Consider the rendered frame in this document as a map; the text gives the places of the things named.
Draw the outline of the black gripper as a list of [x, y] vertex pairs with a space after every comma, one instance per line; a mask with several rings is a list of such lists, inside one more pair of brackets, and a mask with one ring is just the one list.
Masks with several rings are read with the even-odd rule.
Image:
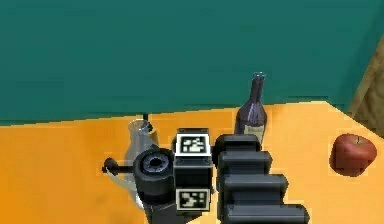
[[[149, 114], [142, 115], [148, 132], [153, 131]], [[141, 199], [148, 224], [166, 224], [175, 217], [175, 186], [173, 177], [173, 153], [164, 148], [142, 152], [134, 161], [122, 164], [108, 157], [102, 172], [120, 185], [136, 191]]]

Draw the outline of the red apple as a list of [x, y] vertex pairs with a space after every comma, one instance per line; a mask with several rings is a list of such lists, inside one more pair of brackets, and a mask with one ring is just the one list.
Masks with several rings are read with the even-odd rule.
[[339, 135], [332, 146], [329, 165], [333, 171], [349, 177], [365, 172], [377, 157], [377, 148], [367, 138], [345, 133]]

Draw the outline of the dark purple wine bottle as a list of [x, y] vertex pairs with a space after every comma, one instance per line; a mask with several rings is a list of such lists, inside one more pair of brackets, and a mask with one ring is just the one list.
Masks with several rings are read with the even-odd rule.
[[263, 142], [267, 113], [261, 102], [265, 74], [255, 72], [252, 79], [249, 99], [239, 108], [235, 120], [235, 134], [253, 134]]

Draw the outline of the clear glass bottle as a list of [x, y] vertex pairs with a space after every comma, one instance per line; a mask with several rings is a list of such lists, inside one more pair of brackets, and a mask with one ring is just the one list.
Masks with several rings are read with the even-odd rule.
[[[159, 144], [157, 130], [153, 127], [153, 131], [148, 132], [146, 127], [146, 121], [143, 119], [135, 119], [131, 121], [128, 125], [128, 130], [130, 133], [130, 145], [125, 154], [125, 160], [134, 160], [136, 157], [149, 149], [151, 145]], [[136, 191], [129, 191], [130, 196], [136, 206], [143, 210], [143, 203], [138, 196]]]

